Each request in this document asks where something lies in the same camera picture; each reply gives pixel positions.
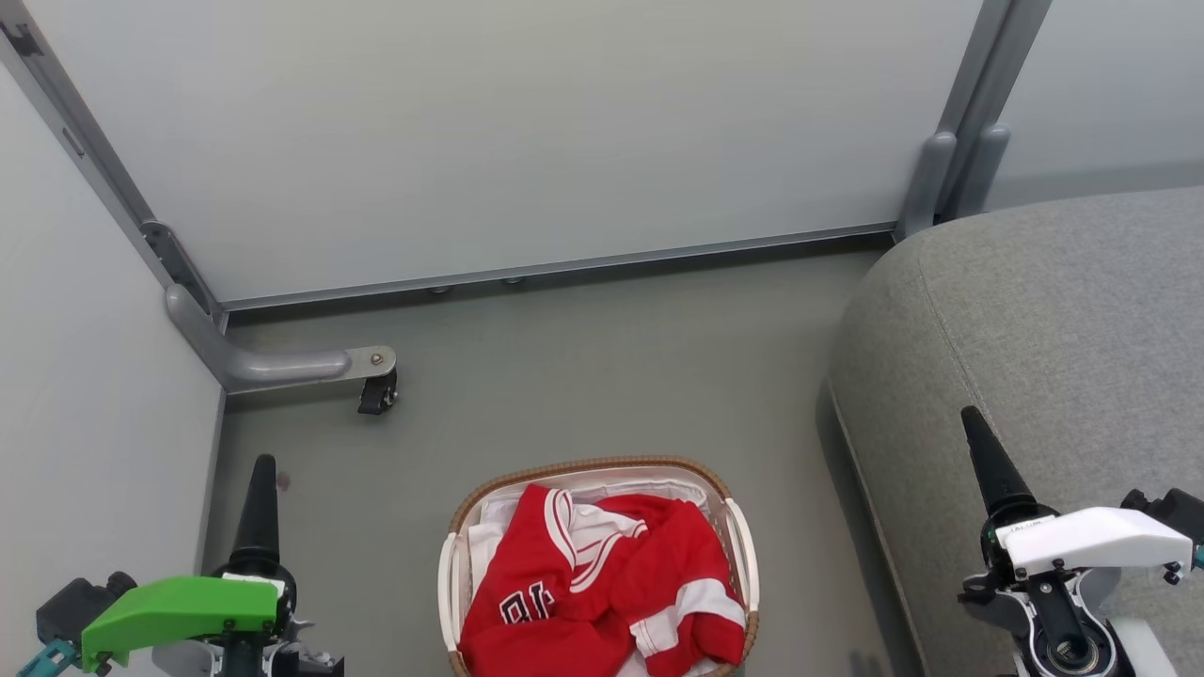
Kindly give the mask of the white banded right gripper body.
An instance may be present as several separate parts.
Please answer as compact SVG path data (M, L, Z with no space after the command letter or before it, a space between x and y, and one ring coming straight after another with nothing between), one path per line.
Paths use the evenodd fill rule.
M1088 507L986 526L986 571L969 575L958 602L1007 631L1015 676L1174 676L1147 622L1104 606L1128 569L1158 569L1169 583L1196 569L1196 541L1140 511Z

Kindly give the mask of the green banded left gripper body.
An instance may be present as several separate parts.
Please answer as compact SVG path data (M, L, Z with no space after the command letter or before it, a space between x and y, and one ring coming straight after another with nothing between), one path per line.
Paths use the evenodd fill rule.
M344 661L309 650L295 617L293 573L244 552L213 575L176 575L125 591L82 631L82 672L107 675L137 650L197 646L206 676L342 676Z

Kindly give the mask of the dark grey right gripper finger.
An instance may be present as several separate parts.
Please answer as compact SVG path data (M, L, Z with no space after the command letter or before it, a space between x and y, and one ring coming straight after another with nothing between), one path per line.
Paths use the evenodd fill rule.
M960 410L960 420L966 432L976 488L988 511L988 518L1032 510L1035 498L982 412L975 406L966 406Z

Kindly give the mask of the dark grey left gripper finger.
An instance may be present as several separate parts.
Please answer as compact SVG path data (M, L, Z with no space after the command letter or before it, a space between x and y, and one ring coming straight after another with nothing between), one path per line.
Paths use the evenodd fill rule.
M259 455L246 488L232 563L256 560L278 564L279 558L277 464L272 455Z

